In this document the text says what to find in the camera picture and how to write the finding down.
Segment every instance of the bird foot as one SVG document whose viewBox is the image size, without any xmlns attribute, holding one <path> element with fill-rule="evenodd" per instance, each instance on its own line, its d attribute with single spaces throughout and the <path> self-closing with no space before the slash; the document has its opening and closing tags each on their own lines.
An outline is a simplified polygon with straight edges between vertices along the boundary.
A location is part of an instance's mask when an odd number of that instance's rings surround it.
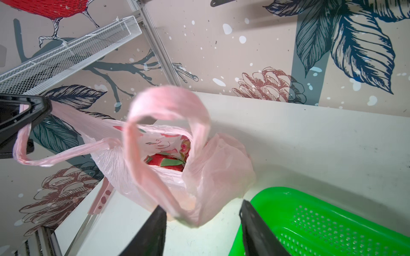
<svg viewBox="0 0 410 256">
<path fill-rule="evenodd" d="M 53 36 L 41 36 L 41 37 L 39 37 L 39 47 L 41 48 L 41 45 L 43 44 L 43 41 L 44 40 L 59 40 L 59 41 L 62 41 L 62 42 L 67 42 L 67 40 L 65 40 L 65 39 L 63 39 L 63 38 L 61 38 L 61 37 L 58 37 L 57 35 L 53 35 Z"/>
</svg>

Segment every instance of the red bird illustration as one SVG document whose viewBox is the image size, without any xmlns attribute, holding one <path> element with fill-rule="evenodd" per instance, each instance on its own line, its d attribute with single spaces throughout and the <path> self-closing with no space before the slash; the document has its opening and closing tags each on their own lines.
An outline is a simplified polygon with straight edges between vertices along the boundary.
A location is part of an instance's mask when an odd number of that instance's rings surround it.
<svg viewBox="0 0 410 256">
<path fill-rule="evenodd" d="M 54 24 L 54 34 L 52 36 L 39 37 L 39 46 L 43 40 L 54 39 L 65 41 L 57 36 L 58 26 L 63 18 L 71 17 L 82 13 L 89 18 L 96 27 L 99 27 L 88 13 L 88 5 L 94 0 L 0 0 L 13 8 L 37 14 L 52 20 Z"/>
</svg>

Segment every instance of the plastic bag handle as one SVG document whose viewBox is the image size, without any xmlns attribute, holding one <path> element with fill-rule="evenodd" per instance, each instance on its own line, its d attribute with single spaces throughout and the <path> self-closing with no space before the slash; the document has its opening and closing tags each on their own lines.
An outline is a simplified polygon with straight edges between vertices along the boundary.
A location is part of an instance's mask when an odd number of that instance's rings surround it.
<svg viewBox="0 0 410 256">
<path fill-rule="evenodd" d="M 162 182 L 146 163 L 141 161 L 138 144 L 140 132 L 136 123 L 145 116 L 160 120 L 187 119 L 191 132 L 191 150 L 188 161 L 194 161 L 202 151 L 210 129 L 210 117 L 201 100 L 186 89 L 175 86 L 150 88 L 132 102 L 127 122 L 123 127 L 124 159 L 134 183 L 142 188 L 166 212 L 176 219 L 192 221 Z"/>
<path fill-rule="evenodd" d="M 52 105 L 52 113 L 58 113 L 59 111 L 78 111 L 70 106 L 66 106 L 58 102 L 52 102 Z M 27 105 L 20 105 L 20 112 L 24 111 L 25 108 L 27 108 Z M 27 124 L 22 129 L 20 129 L 17 133 L 17 139 L 13 147 L 13 158 L 24 165 L 50 167 L 75 156 L 87 155 L 98 150 L 110 149 L 114 148 L 115 146 L 121 145 L 121 141 L 117 138 L 104 138 L 93 143 L 87 143 L 79 145 L 77 147 L 72 147 L 61 153 L 40 160 L 31 160 L 27 157 L 27 141 L 30 136 L 30 132 L 31 124 Z"/>
</svg>

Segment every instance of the white countertop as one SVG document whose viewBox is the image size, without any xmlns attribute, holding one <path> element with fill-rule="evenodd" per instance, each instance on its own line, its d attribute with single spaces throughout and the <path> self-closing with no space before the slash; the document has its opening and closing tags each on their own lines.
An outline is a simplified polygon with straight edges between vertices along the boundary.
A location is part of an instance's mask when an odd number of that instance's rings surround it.
<svg viewBox="0 0 410 256">
<path fill-rule="evenodd" d="M 245 195 L 287 186 L 410 236 L 410 118 L 196 93 L 212 130 L 249 153 L 258 176 Z M 183 121 L 157 121 L 177 124 Z M 96 187 L 56 230 L 64 253 L 84 221 Z M 240 219 L 235 199 L 209 223 L 168 222 L 164 255 L 227 255 Z M 118 255 L 150 213 L 117 192 L 94 222 L 78 255 Z"/>
</svg>

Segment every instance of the green plastic basket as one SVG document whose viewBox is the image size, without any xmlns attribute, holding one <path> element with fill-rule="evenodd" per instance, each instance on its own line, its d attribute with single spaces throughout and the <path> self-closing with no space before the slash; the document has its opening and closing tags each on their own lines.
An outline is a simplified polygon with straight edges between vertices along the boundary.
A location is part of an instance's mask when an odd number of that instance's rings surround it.
<svg viewBox="0 0 410 256">
<path fill-rule="evenodd" d="M 410 256 L 409 237 L 295 189 L 267 188 L 251 204 L 293 256 Z M 242 226 L 229 255 L 245 255 Z"/>
</svg>

